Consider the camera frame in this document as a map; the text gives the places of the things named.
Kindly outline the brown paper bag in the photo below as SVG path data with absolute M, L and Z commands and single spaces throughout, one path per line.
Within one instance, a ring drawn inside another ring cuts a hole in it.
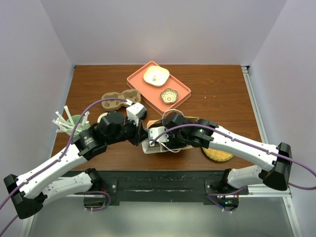
M 190 116 L 184 116 L 184 113 L 177 109 L 169 109 L 163 113 L 160 119 L 156 120 L 149 120 L 147 122 L 146 128 L 148 129 L 148 135 L 149 137 L 145 139 L 142 143 L 142 149 L 145 154 L 154 154 L 154 153 L 165 153 L 165 152 L 172 152 L 172 153 L 178 153 L 181 150 L 187 150 L 192 148 L 191 145 L 186 145 L 185 143 L 176 143 L 177 141 L 173 142 L 171 141 L 171 136 L 165 134 L 162 137 L 158 138 L 158 140 L 151 145 L 151 142 L 161 133 L 165 130 L 160 128 L 161 120 L 166 119 L 170 117 L 171 115 L 179 115 L 183 116 L 185 119 L 187 119 L 190 123 L 195 123 L 198 121 L 199 117 L 190 117 Z

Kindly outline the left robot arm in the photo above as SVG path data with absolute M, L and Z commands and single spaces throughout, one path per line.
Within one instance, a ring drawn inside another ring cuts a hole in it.
M 139 145 L 147 138 L 143 127 L 146 112 L 109 112 L 98 123 L 75 136 L 58 154 L 23 175 L 4 179 L 9 198 L 19 219 L 38 213 L 45 205 L 76 193 L 100 193 L 104 184 L 98 171 L 89 168 L 80 174 L 60 179 L 72 168 L 104 153 L 109 145 L 129 141 Z

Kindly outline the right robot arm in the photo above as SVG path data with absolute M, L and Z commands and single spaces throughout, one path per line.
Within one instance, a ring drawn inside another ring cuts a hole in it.
M 231 194 L 244 186 L 261 183 L 274 190 L 287 190 L 292 166 L 289 144 L 260 143 L 234 134 L 214 122 L 205 119 L 191 122 L 177 113 L 170 113 L 161 123 L 167 130 L 169 148 L 191 145 L 219 150 L 253 164 L 246 168 L 226 169 L 221 180 L 212 185 L 217 192 Z

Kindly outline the brown paper cup stack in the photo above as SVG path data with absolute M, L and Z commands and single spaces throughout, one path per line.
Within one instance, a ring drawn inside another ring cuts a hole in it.
M 108 113 L 102 113 L 99 117 L 98 117 L 98 119 L 97 119 L 97 122 L 99 123 L 100 121 L 101 121 L 101 119 L 104 117 L 104 116 L 106 116 Z

